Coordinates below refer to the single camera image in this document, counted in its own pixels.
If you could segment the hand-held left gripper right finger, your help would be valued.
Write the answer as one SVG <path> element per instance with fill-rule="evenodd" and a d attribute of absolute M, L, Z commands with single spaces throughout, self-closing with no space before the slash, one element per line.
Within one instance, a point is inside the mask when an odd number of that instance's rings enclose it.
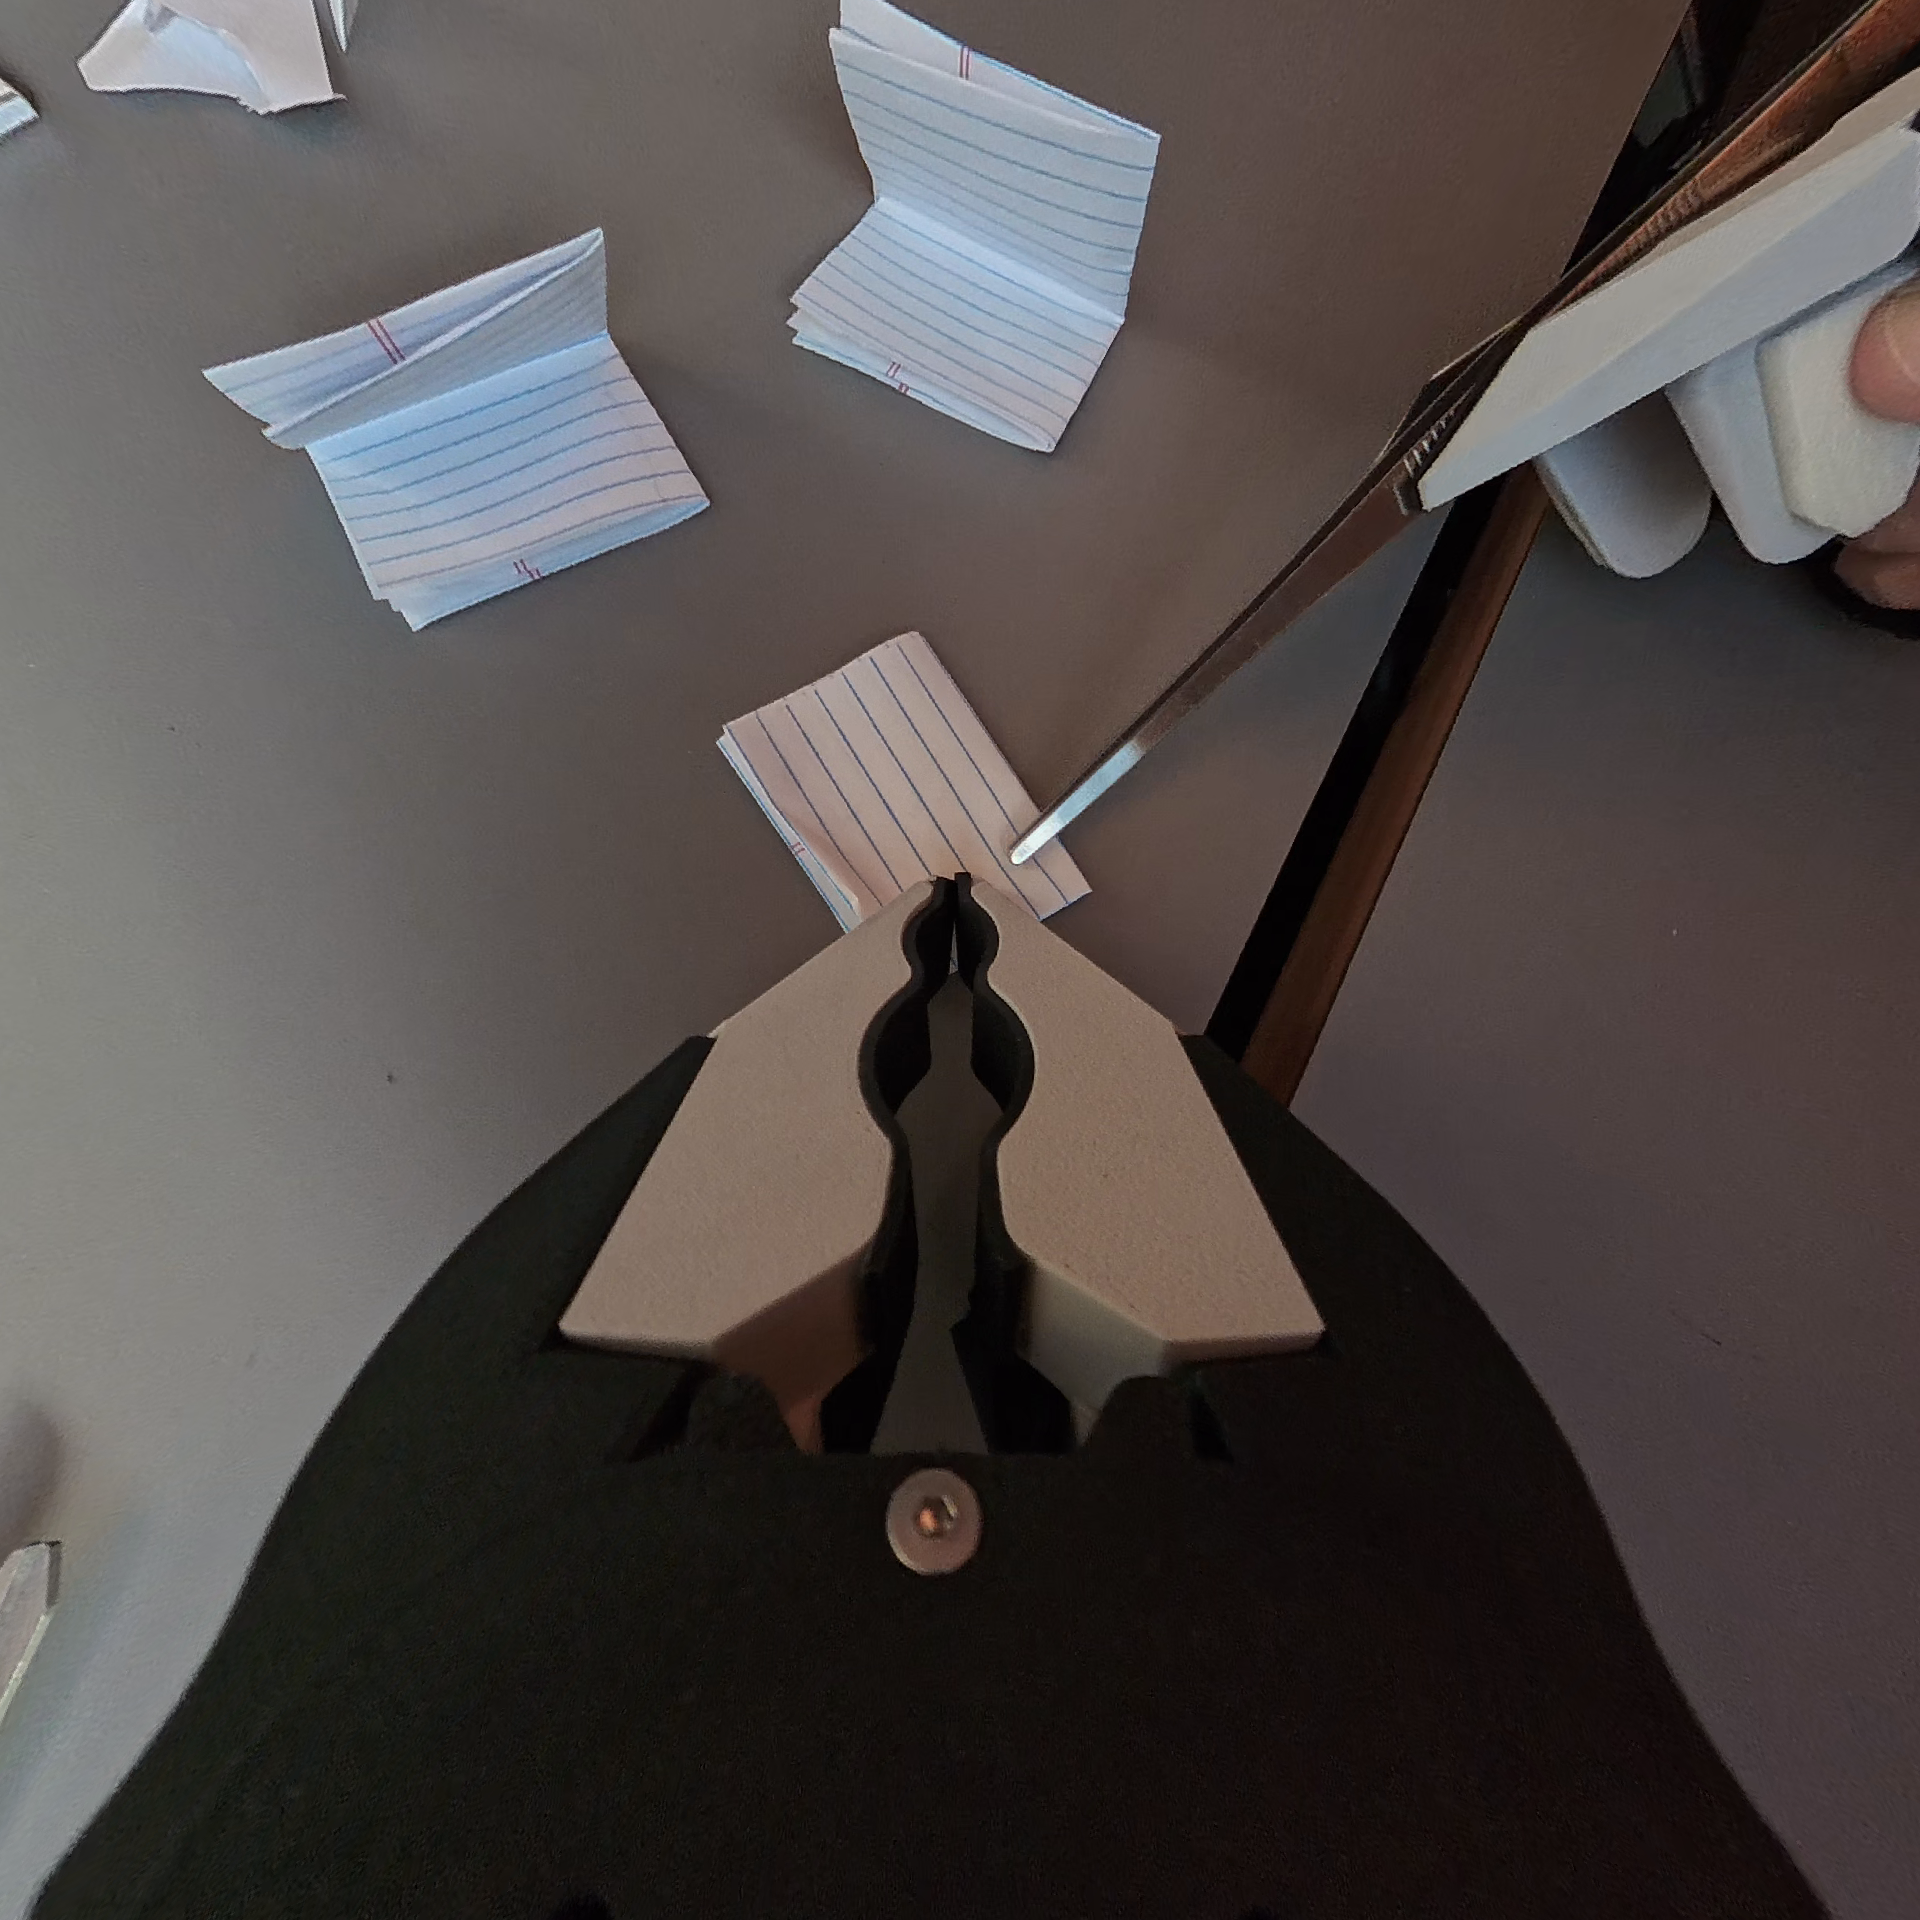
<path fill-rule="evenodd" d="M 981 1153 L 956 1353 L 990 1453 L 1075 1449 L 1129 1380 L 1326 1324 L 1189 1043 L 1002 888 L 956 884 Z"/>

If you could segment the lined paper sheet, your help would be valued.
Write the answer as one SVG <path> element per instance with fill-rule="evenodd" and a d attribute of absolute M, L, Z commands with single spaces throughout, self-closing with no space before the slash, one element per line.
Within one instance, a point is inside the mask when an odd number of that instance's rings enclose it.
<path fill-rule="evenodd" d="M 1121 333 L 1161 137 L 882 2 L 829 48 L 874 186 L 793 296 L 800 348 L 1034 452 Z"/>
<path fill-rule="evenodd" d="M 932 879 L 989 880 L 1042 921 L 1090 893 L 1058 845 L 1011 861 L 1041 808 L 916 632 L 735 718 L 719 748 L 845 930 Z"/>

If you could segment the white grid-creased folded paper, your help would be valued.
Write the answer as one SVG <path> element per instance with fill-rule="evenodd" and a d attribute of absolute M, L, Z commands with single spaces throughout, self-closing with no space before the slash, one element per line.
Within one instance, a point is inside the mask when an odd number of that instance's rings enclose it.
<path fill-rule="evenodd" d="M 412 631 L 708 508 L 613 342 L 598 228 L 205 379 L 309 454 Z"/>

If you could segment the crumpled white paper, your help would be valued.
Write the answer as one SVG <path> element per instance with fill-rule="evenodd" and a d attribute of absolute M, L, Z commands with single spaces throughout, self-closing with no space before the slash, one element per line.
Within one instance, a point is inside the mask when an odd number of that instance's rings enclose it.
<path fill-rule="evenodd" d="M 341 99 L 315 2 L 129 2 L 78 72 L 97 92 L 199 92 L 260 117 Z"/>

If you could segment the grey desk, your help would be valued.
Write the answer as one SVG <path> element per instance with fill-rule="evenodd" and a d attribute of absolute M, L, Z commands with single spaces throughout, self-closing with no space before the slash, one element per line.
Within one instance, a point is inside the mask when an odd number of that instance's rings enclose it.
<path fill-rule="evenodd" d="M 1471 1287 L 1834 1917 L 1917 1917 L 1917 644 L 1548 519 L 1296 1102 Z"/>
<path fill-rule="evenodd" d="M 1055 452 L 794 347 L 838 5 L 361 5 L 343 103 L 106 96 L 5 5 L 5 1917 L 459 1243 L 833 937 L 725 723 L 923 632 L 1041 804 L 1581 231 L 1685 5 L 908 5 L 1161 132 Z M 601 228 L 708 510 L 420 634 L 205 379 Z"/>

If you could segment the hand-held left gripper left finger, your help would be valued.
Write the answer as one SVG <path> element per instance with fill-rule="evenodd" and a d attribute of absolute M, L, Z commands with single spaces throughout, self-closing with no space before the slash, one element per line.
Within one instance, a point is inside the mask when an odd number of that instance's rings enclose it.
<path fill-rule="evenodd" d="M 865 1453 L 914 1312 L 900 1107 L 932 1065 L 956 884 L 912 884 L 707 1052 L 559 1322 L 760 1382 L 807 1453 Z"/>

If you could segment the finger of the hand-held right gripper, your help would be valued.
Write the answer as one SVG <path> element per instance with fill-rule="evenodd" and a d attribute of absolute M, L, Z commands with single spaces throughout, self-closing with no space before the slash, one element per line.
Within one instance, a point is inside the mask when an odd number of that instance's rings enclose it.
<path fill-rule="evenodd" d="M 1678 237 L 1531 331 L 1421 478 L 1428 510 L 1786 325 L 1902 253 L 1919 140 L 1878 132 L 1692 238 Z"/>

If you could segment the metal tweezers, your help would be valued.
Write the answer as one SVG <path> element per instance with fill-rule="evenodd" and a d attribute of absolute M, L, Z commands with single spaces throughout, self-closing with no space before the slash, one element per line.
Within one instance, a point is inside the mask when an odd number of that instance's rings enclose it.
<path fill-rule="evenodd" d="M 1126 779 L 1190 711 L 1205 707 L 1251 661 L 1309 613 L 1403 525 L 1431 513 L 1423 478 L 1483 401 L 1526 335 L 1636 265 L 1726 222 L 1745 196 L 1793 184 L 1861 143 L 1917 118 L 1917 5 L 1861 5 L 1697 149 L 1676 175 L 1629 212 L 1620 228 L 1574 263 L 1521 319 L 1463 357 L 1423 393 L 1401 432 L 1341 508 L 1280 572 L 1121 732 L 1076 783 L 1014 843 L 1012 862 L 1048 849 L 1102 795 Z"/>

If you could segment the person's right hand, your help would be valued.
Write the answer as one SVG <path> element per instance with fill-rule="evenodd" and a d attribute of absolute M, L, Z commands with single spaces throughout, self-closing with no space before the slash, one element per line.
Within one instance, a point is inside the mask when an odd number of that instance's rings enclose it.
<path fill-rule="evenodd" d="M 1869 415 L 1919 424 L 1917 280 L 1869 314 L 1853 348 L 1850 386 Z M 1919 485 L 1894 513 L 1841 548 L 1836 579 L 1871 607 L 1919 610 Z"/>

